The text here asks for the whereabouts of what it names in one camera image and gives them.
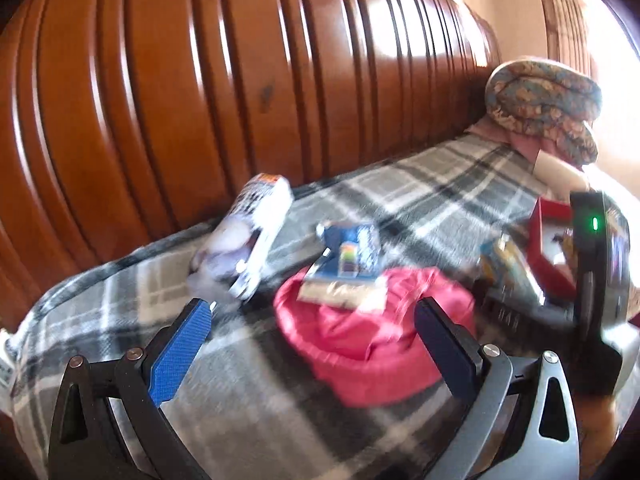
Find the product packaging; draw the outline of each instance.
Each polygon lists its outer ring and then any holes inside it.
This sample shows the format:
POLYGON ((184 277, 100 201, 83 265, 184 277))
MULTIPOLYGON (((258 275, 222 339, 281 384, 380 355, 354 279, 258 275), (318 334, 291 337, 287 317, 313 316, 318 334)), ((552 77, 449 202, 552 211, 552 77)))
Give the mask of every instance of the product packaging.
POLYGON ((254 176, 193 256, 187 278, 192 296, 231 307, 251 298, 292 203, 286 178, 254 176))
POLYGON ((529 303, 545 303, 545 295, 524 254, 508 234, 503 233, 480 246, 480 266, 494 285, 510 290, 529 303))
POLYGON ((325 222, 316 233, 325 245, 307 271, 298 299, 310 303, 382 312, 386 277, 381 276, 380 236, 372 223, 325 222))

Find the black device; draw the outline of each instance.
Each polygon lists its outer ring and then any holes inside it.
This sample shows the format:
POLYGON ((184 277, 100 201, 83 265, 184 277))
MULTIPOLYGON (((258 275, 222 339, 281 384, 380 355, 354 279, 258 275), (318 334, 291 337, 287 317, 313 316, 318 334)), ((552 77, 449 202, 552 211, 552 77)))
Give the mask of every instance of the black device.
MULTIPOLYGON (((49 444, 50 480, 148 480, 122 438, 109 398, 121 399, 140 444, 161 480, 208 480, 159 409, 171 399, 209 332, 212 314, 191 300, 145 349, 119 360, 89 363, 74 356, 66 366, 49 444)), ((462 480, 472 471, 504 399, 518 395, 504 442, 482 480, 578 478, 578 436, 558 356, 513 358, 480 346, 451 322, 433 299, 415 307, 415 325, 454 396, 468 405, 427 480, 462 480)))
POLYGON ((602 192, 573 192, 570 201, 578 260, 574 303, 527 303, 480 280, 474 286, 476 308, 515 340, 558 353, 575 391, 612 395, 625 383, 640 350, 639 331, 626 321, 628 223, 602 192))

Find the wooden panel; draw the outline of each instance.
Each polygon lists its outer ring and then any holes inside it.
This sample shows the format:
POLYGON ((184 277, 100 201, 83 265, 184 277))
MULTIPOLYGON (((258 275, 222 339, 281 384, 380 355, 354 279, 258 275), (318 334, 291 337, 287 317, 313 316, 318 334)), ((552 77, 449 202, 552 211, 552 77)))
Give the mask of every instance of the wooden panel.
POLYGON ((281 0, 226 0, 226 5, 231 59, 244 92, 255 170, 285 173, 294 186, 302 184, 289 34, 281 0))
POLYGON ((579 0, 542 0, 547 55, 587 76, 591 59, 586 22, 579 0))
POLYGON ((176 224, 161 192, 140 131, 127 60, 124 1, 99 0, 97 69, 102 75, 104 114, 117 143, 132 196, 150 236, 163 238, 176 224))
POLYGON ((150 241, 106 123, 97 0, 49 0, 38 49, 43 130, 70 209, 101 260, 150 241))
POLYGON ((17 114, 18 42, 28 9, 20 7, 0 37, 0 218, 10 244, 40 289, 78 267, 65 251, 34 188, 17 114))
POLYGON ((129 69, 140 122, 178 225, 229 204, 207 107, 191 0, 126 0, 129 69))
POLYGON ((53 228, 78 268, 87 269, 96 265, 99 260, 84 238, 60 187, 49 155, 40 113, 38 42, 47 1, 31 1, 20 38, 17 99, 22 143, 34 186, 53 228))
POLYGON ((456 0, 25 0, 0 36, 0 316, 65 276, 484 109, 493 31, 456 0))

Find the plaid blanket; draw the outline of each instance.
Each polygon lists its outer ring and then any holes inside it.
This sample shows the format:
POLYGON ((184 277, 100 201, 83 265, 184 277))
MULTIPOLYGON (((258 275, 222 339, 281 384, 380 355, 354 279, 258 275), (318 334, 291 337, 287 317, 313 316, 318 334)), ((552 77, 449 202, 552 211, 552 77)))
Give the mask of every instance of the plaid blanket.
MULTIPOLYGON (((415 477, 463 414, 447 387, 438 383, 392 406, 345 408, 278 331, 274 292, 318 257, 314 227, 323 220, 374 221, 387 266, 437 266, 464 282, 482 241, 502 229, 524 240, 518 220, 545 191, 522 156, 474 136, 297 189, 257 295, 219 319, 164 414, 212 478, 367 479, 389 469, 415 477)), ((191 255, 213 226, 198 225, 66 280, 10 339, 12 415, 41 478, 68 359, 119 358, 170 324, 189 300, 191 255)), ((120 401, 113 405, 136 463, 149 468, 120 401)))

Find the red cloth bag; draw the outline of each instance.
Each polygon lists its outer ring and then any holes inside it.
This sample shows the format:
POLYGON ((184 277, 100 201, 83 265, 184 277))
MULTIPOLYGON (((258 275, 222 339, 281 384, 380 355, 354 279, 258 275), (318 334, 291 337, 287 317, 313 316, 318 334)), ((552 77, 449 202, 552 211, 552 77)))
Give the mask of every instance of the red cloth bag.
POLYGON ((273 301, 284 337, 347 406, 366 407, 405 399, 440 378, 414 327, 414 306, 433 296, 453 322, 475 334, 474 300, 435 268, 385 271, 384 312, 365 314, 298 301, 301 270, 273 301))

